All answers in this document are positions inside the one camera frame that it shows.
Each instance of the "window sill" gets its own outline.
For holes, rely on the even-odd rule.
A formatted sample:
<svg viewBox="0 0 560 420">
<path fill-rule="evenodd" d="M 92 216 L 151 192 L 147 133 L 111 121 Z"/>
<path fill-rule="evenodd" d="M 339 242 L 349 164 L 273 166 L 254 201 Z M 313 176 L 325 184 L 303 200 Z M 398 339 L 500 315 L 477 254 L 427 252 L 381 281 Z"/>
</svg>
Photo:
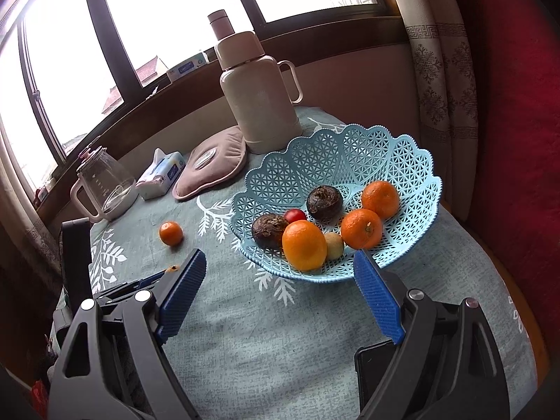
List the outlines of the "window sill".
<svg viewBox="0 0 560 420">
<path fill-rule="evenodd" d="M 301 66 L 349 52 L 407 42 L 407 31 L 401 17 L 376 16 L 304 28 L 267 39 L 262 46 L 274 58 L 287 59 L 295 66 Z M 118 160 L 162 129 L 223 96 L 219 85 L 221 74 L 218 61 L 212 61 L 159 89 L 112 126 L 105 127 L 103 132 L 90 133 L 89 136 L 93 140 L 99 135 L 97 144 L 107 147 L 111 156 Z M 46 225 L 69 202 L 70 188 L 77 180 L 79 161 L 75 160 L 68 166 L 39 206 L 38 215 Z"/>
</svg>

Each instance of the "scalloped basket rim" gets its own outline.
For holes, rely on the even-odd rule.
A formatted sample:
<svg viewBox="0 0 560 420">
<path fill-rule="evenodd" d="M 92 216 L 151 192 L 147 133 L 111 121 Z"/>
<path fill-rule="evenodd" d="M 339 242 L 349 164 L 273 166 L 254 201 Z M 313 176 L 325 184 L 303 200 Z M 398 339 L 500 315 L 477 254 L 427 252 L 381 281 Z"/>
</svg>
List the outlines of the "scalloped basket rim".
<svg viewBox="0 0 560 420">
<path fill-rule="evenodd" d="M 244 191 L 239 191 L 237 193 L 235 193 L 232 197 L 232 211 L 233 211 L 233 215 L 229 221 L 228 227 L 231 230 L 231 232 L 233 233 L 233 235 L 235 235 L 235 237 L 237 239 L 239 239 L 242 243 L 243 240 L 245 238 L 243 238 L 237 231 L 237 229 L 234 227 L 233 223 L 236 222 L 237 218 L 239 217 L 238 214 L 238 210 L 236 209 L 236 204 L 237 204 L 237 199 L 239 197 L 242 196 L 247 196 L 247 179 L 249 178 L 249 176 L 251 175 L 252 172 L 257 171 L 259 169 L 261 169 L 264 164 L 266 163 L 267 159 L 274 156 L 274 155 L 286 155 L 288 153 L 288 151 L 293 147 L 293 145 L 297 144 L 299 141 L 302 140 L 310 140 L 313 139 L 314 137 L 316 137 L 317 134 L 320 133 L 334 133 L 336 136 L 341 136 L 344 133 L 346 133 L 348 130 L 351 130 L 352 128 L 357 128 L 359 130 L 364 131 L 365 133 L 373 133 L 375 130 L 384 130 L 388 137 L 390 137 L 390 139 L 394 140 L 394 141 L 400 141 L 400 140 L 406 140 L 408 142 L 411 143 L 412 145 L 412 150 L 413 152 L 420 152 L 423 153 L 427 156 L 428 158 L 428 169 L 429 169 L 429 174 L 430 174 L 430 179 L 431 180 L 435 180 L 438 184 L 438 192 L 437 192 L 437 197 L 436 200 L 434 201 L 434 205 L 436 206 L 436 210 L 435 213 L 432 215 L 432 217 L 430 218 L 430 220 L 428 221 L 428 225 L 426 226 L 426 228 L 423 230 L 423 232 L 420 232 L 419 234 L 417 234 L 415 236 L 414 239 L 412 239 L 412 241 L 410 242 L 409 246 L 403 251 L 401 252 L 393 261 L 391 261 L 388 264 L 385 264 L 383 266 L 381 266 L 381 268 L 386 268 L 387 266 L 389 266 L 390 264 L 392 264 L 393 262 L 397 261 L 398 259 L 400 259 L 402 256 L 404 256 L 405 254 L 407 254 L 415 245 L 416 243 L 418 243 L 418 241 L 425 235 L 425 233 L 432 227 L 433 222 L 436 220 L 436 218 L 438 217 L 439 214 L 439 202 L 441 199 L 441 194 L 442 194 L 442 189 L 443 189 L 443 184 L 442 184 L 442 180 L 441 177 L 438 177 L 437 175 L 433 174 L 433 157 L 432 157 L 432 153 L 429 152 L 429 150 L 426 150 L 425 148 L 420 148 L 418 147 L 418 144 L 416 143 L 416 141 L 412 138 L 412 136 L 408 135 L 408 134 L 401 134 L 398 137 L 393 137 L 391 135 L 391 131 L 388 130 L 387 127 L 383 126 L 383 125 L 375 125 L 375 126 L 371 126 L 369 128 L 366 128 L 362 125 L 356 124 L 356 123 L 351 123 L 346 125 L 343 130 L 340 133 L 335 133 L 334 131 L 327 129 L 327 128 L 322 128 L 318 131 L 315 131 L 313 134 L 311 134 L 310 136 L 298 136 L 293 138 L 289 143 L 288 146 L 281 152 L 270 152 L 267 153 L 263 158 L 262 161 L 260 163 L 259 166 L 252 168 L 251 170 L 249 170 L 246 174 L 245 174 L 245 178 L 244 178 L 244 186 L 245 186 L 245 190 Z M 263 270 L 267 271 L 268 273 L 281 277 L 281 278 L 285 278 L 285 279 L 293 279 L 293 280 L 297 280 L 297 281 L 307 281 L 307 282 L 312 282 L 312 283 L 317 283 L 317 284 L 329 284 L 329 283 L 338 283 L 338 282 L 342 282 L 342 281 L 347 281 L 350 279 L 354 279 L 354 276 L 349 274 L 349 275 L 340 275 L 340 276 L 324 276 L 324 275 L 299 275 L 299 274 L 292 274 L 289 272 L 281 272 L 279 270 L 276 270 L 274 268 L 268 267 L 268 266 L 262 266 L 260 265 L 260 263 L 256 260 L 256 258 L 253 258 L 251 255 L 249 255 L 246 251 L 245 248 L 243 247 L 243 244 L 240 245 L 240 251 L 241 253 L 251 262 L 253 262 L 255 265 L 258 265 L 259 267 L 261 267 Z"/>
</svg>

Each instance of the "dark purple vegetable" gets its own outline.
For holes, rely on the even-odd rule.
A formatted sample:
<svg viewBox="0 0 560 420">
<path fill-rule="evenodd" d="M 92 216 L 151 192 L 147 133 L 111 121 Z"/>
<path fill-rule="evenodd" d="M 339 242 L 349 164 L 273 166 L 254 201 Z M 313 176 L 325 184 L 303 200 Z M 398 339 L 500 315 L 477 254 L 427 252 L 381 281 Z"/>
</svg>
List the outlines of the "dark purple vegetable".
<svg viewBox="0 0 560 420">
<path fill-rule="evenodd" d="M 331 221 L 342 212 L 342 194 L 332 186 L 318 186 L 307 196 L 307 211 L 319 221 Z"/>
<path fill-rule="evenodd" d="M 282 234 L 288 222 L 284 216 L 274 213 L 263 214 L 253 221 L 251 234 L 259 248 L 280 249 Z"/>
</svg>

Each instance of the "green tablecloth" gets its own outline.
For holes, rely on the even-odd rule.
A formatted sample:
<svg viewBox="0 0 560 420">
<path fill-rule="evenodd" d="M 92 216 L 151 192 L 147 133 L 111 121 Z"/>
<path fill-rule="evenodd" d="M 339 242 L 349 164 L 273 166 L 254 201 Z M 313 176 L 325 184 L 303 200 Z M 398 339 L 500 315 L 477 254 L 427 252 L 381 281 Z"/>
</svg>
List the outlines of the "green tablecloth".
<svg viewBox="0 0 560 420">
<path fill-rule="evenodd" d="M 297 108 L 310 135 L 342 123 L 317 108 Z M 208 260 L 207 276 L 180 333 L 163 347 L 204 420 L 334 419 L 359 413 L 354 353 L 384 341 L 355 283 L 316 285 L 278 278 L 246 260 L 228 229 L 231 197 L 249 168 L 187 202 L 170 192 L 139 197 L 122 217 L 91 230 L 93 291 L 180 264 L 192 248 Z M 185 240 L 168 248 L 158 237 L 177 221 Z M 537 387 L 530 342 L 508 291 L 484 251 L 440 207 L 432 228 L 389 266 L 410 288 L 450 303 L 480 300 L 505 367 L 512 415 Z"/>
</svg>

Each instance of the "curtain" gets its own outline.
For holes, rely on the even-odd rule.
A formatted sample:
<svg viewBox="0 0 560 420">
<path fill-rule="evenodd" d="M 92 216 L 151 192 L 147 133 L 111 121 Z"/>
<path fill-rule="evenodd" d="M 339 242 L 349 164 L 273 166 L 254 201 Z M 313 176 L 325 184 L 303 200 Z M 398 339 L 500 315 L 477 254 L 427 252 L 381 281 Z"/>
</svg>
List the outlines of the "curtain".
<svg viewBox="0 0 560 420">
<path fill-rule="evenodd" d="M 397 0 L 416 73 L 421 145 L 433 155 L 443 198 L 466 220 L 478 149 L 477 89 L 455 0 Z"/>
<path fill-rule="evenodd" d="M 0 119 L 0 281 L 50 316 L 62 287 L 58 245 L 33 208 L 10 151 Z"/>
</svg>

